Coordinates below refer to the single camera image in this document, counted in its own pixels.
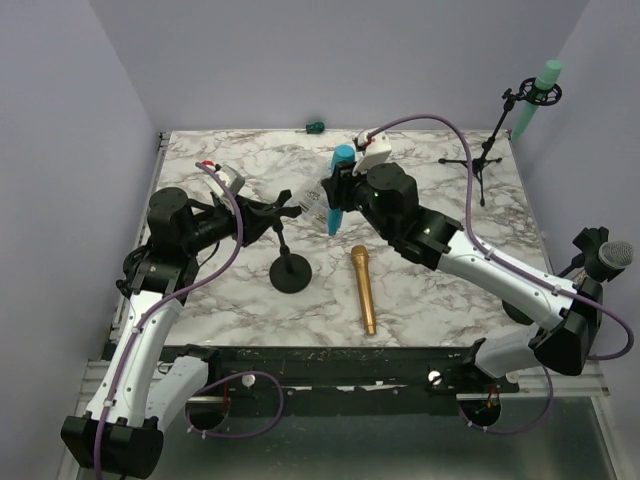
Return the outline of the blue microphone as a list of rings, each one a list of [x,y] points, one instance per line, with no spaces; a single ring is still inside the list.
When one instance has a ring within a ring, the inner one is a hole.
[[[329,193],[327,194],[329,207],[327,211],[327,231],[330,236],[335,236],[341,226],[343,212],[339,207],[342,184],[339,182],[341,167],[340,164],[354,164],[355,150],[349,145],[338,145],[331,160],[331,176],[329,182]]]

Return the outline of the black blue-microphone desk stand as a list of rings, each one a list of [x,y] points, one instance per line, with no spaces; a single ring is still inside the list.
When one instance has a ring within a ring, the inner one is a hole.
[[[312,271],[309,262],[303,256],[291,252],[284,238],[281,218],[270,220],[270,228],[276,233],[279,242],[279,257],[271,264],[269,278],[276,290],[295,294],[309,285]]]

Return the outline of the black shock mount desk stand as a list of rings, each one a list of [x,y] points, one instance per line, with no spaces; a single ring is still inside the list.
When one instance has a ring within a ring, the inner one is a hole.
[[[124,278],[116,281],[115,285],[118,291],[127,299],[130,298],[132,290],[132,282],[137,272],[137,269],[142,262],[146,254],[146,246],[141,245],[131,251],[123,261],[123,274]]]

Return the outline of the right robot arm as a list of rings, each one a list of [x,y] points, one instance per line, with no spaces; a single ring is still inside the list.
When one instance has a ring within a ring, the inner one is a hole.
[[[474,244],[462,225],[419,203],[417,183],[395,163],[364,174],[339,163],[322,180],[328,203],[358,211],[404,259],[464,279],[499,297],[530,325],[499,338],[474,343],[460,367],[460,379],[480,392],[496,378],[541,365],[567,376],[581,374],[601,317],[575,299],[577,289],[481,242]]]

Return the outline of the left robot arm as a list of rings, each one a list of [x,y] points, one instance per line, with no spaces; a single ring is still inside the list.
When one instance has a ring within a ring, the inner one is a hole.
[[[292,194],[272,203],[235,198],[202,204],[177,187],[149,200],[147,243],[123,263],[117,288],[128,300],[127,319],[108,370],[80,416],[65,419],[61,438],[78,464],[98,477],[106,473],[146,479],[161,456],[164,432],[196,392],[214,393],[222,380],[210,348],[188,347],[160,380],[154,375],[166,338],[189,291],[201,286],[200,251],[232,238],[237,248],[256,242],[280,218],[300,215]]]

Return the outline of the gold microphone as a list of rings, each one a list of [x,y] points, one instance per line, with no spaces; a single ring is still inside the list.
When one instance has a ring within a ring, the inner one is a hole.
[[[358,296],[365,333],[373,336],[377,333],[371,280],[369,274],[369,254],[363,245],[351,249],[351,262],[355,272]]]

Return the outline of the black tripod microphone stand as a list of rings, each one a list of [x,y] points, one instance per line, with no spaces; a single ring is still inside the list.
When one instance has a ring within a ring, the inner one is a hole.
[[[507,117],[507,115],[514,109],[517,102],[522,101],[522,97],[519,94],[519,89],[514,92],[511,88],[508,88],[504,91],[502,95],[503,103],[503,111],[502,114],[493,130],[491,135],[481,144],[482,152],[479,157],[475,157],[472,159],[472,167],[471,172],[473,177],[478,181],[480,187],[480,200],[479,204],[481,207],[486,205],[485,195],[484,195],[484,169],[490,164],[498,164],[501,163],[503,158],[498,157],[495,159],[488,159],[489,152],[494,146],[494,143],[497,139],[498,133],[502,130],[503,123]]]

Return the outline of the mint green microphone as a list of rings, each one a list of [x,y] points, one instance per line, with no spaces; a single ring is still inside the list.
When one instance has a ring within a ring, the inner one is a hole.
[[[518,140],[525,132],[540,107],[553,106],[562,98],[558,79],[563,69],[564,64],[559,60],[548,60],[535,78],[522,82],[519,94],[525,105],[511,131],[512,141]]]

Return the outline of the black stand holding silver microphone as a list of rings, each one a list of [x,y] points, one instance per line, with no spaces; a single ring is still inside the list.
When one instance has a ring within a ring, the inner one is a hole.
[[[599,256],[600,248],[608,240],[609,230],[606,227],[585,227],[573,240],[573,245],[579,249],[580,253],[557,276],[568,278],[570,273],[580,270],[597,282],[612,280],[615,277],[613,270],[606,266]]]

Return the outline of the silver mesh head microphone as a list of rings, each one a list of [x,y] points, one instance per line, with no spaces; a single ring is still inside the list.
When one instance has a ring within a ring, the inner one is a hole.
[[[615,277],[632,264],[634,254],[634,247],[621,240],[607,241],[599,251],[600,259],[613,270]]]

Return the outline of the clear plastic packet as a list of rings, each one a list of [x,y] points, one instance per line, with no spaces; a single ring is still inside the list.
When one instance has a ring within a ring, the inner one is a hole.
[[[326,223],[329,205],[324,188],[319,180],[306,181],[294,194],[293,200],[302,209],[302,215],[309,221]]]

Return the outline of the green handled screwdriver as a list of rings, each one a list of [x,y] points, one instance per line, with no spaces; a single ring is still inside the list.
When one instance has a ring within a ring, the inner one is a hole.
[[[307,123],[302,132],[307,135],[321,135],[326,129],[325,123],[322,121],[314,121]]]

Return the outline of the aluminium frame rail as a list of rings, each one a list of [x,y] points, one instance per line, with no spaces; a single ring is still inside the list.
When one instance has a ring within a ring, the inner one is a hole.
[[[77,396],[78,401],[88,402],[101,385],[109,367],[108,361],[89,361]],[[569,397],[606,397],[610,395],[604,375],[597,362],[589,362],[586,370],[577,377],[550,373],[554,396]],[[500,397],[544,398],[548,395],[548,380],[541,368],[520,370],[509,374],[500,381]]]

